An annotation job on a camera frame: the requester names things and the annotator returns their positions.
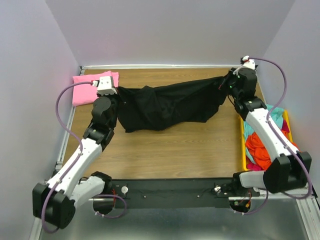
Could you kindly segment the black t-shirt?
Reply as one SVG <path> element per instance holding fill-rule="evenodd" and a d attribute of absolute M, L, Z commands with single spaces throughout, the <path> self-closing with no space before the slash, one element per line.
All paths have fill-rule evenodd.
<path fill-rule="evenodd" d="M 118 87 L 118 120 L 127 133 L 162 131 L 183 122 L 205 123 L 227 97 L 225 77 L 192 80 L 165 86 Z"/>

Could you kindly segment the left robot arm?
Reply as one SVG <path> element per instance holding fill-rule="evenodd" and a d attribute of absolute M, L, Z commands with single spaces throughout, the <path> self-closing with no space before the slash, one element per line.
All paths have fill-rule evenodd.
<path fill-rule="evenodd" d="M 114 136 L 120 98 L 117 94 L 101 95 L 93 102 L 92 119 L 79 146 L 47 183 L 32 190 L 33 216 L 58 229 L 66 228 L 76 209 L 95 196 L 107 197 L 111 177 L 95 172 L 85 182 L 79 181 L 87 168 L 105 150 Z"/>

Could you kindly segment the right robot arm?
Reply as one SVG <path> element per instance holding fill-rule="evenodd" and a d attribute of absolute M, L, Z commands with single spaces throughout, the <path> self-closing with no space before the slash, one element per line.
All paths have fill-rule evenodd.
<path fill-rule="evenodd" d="M 312 158 L 301 152 L 282 133 L 270 116 L 265 103 L 255 95 L 257 85 L 255 68 L 231 68 L 224 77 L 228 95 L 234 108 L 258 135 L 271 160 L 267 170 L 243 171 L 233 175 L 230 191 L 241 196 L 248 188 L 265 189 L 272 194 L 308 187 L 312 193 L 309 175 Z"/>

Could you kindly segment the folded pink t-shirt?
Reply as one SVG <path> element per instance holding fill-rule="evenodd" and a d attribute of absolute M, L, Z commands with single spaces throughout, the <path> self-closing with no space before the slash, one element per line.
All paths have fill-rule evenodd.
<path fill-rule="evenodd" d="M 115 87 L 119 85 L 119 73 L 105 71 L 98 74 L 88 74 L 73 76 L 73 83 L 92 82 L 99 80 L 100 77 L 111 76 Z M 97 99 L 97 88 L 89 84 L 77 85 L 73 88 L 72 105 L 74 107 L 92 104 Z"/>

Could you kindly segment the teal t-shirt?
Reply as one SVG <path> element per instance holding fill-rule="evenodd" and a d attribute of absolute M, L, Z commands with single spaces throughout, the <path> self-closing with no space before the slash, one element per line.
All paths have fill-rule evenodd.
<path fill-rule="evenodd" d="M 273 121 L 275 122 L 275 124 L 281 129 L 281 131 L 286 135 L 286 133 L 288 132 L 287 129 L 283 129 L 284 127 L 287 127 L 286 125 L 284 125 L 284 119 L 283 119 L 283 113 L 284 113 L 284 109 L 281 107 L 276 107 L 270 114 L 271 118 L 273 119 Z M 243 126 L 244 126 L 244 138 L 245 141 L 247 140 L 248 136 L 252 135 L 255 131 L 253 130 L 253 128 L 245 121 L 243 121 Z M 253 158 L 250 156 L 249 151 L 247 150 L 247 148 L 245 149 L 245 153 L 247 158 L 249 158 L 249 160 L 251 161 L 251 163 L 255 164 Z M 247 165 L 248 169 L 253 170 L 253 166 L 250 166 L 249 164 Z M 259 166 L 256 169 L 256 171 L 262 170 Z"/>

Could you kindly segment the orange t-shirt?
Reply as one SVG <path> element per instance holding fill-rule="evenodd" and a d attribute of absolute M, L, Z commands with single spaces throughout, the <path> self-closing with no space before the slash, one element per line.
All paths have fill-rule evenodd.
<path fill-rule="evenodd" d="M 256 132 L 248 136 L 245 146 L 255 164 L 262 170 L 267 170 L 272 164 L 271 158 Z"/>

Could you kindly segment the yellow plastic bin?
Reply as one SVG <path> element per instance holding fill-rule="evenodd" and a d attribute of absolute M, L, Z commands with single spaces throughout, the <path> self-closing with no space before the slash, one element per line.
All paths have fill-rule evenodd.
<path fill-rule="evenodd" d="M 283 114 L 282 114 L 283 120 L 284 120 L 284 125 L 286 127 L 283 127 L 283 129 L 288 130 L 288 132 L 285 134 L 286 137 L 288 138 L 288 140 L 290 142 L 293 142 L 293 136 L 291 133 L 291 126 L 290 126 L 290 120 L 289 120 L 289 115 L 288 115 L 288 111 L 285 109 Z M 245 140 L 245 128 L 244 128 L 244 121 L 242 120 L 241 117 L 239 117 L 239 123 L 240 123 L 240 133 L 241 133 L 241 140 L 240 140 L 240 146 L 241 146 L 241 164 L 242 164 L 242 169 L 244 171 L 250 171 L 251 168 L 247 168 L 248 165 L 250 165 L 251 167 L 253 167 L 254 170 L 257 170 L 257 168 L 259 167 L 258 165 L 256 165 L 255 163 L 251 163 L 251 161 L 249 160 L 249 158 L 247 158 L 246 155 L 246 140 Z"/>

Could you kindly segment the black mounting base plate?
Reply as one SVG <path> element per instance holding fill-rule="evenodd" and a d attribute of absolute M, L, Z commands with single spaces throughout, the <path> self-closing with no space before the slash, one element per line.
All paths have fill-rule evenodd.
<path fill-rule="evenodd" d="M 244 207 L 245 197 L 258 197 L 253 189 L 234 186 L 230 177 L 113 179 L 106 194 L 122 199 L 98 197 L 93 209 L 102 214 L 123 209 L 229 208 L 231 198 Z"/>

